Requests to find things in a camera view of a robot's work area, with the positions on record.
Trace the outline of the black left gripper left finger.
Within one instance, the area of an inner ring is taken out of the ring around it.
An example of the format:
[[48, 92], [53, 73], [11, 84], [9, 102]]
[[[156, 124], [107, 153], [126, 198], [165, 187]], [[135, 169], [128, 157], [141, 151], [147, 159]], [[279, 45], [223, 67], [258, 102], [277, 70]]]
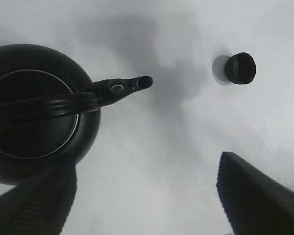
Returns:
[[66, 158], [0, 196], [0, 235], [59, 235], [77, 190], [75, 160]]

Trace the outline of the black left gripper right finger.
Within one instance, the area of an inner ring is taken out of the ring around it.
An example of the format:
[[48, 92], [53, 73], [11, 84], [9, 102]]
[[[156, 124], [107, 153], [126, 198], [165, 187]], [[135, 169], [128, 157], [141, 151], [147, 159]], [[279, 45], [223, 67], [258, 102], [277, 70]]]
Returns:
[[233, 152], [220, 157], [217, 191], [236, 235], [294, 235], [294, 192]]

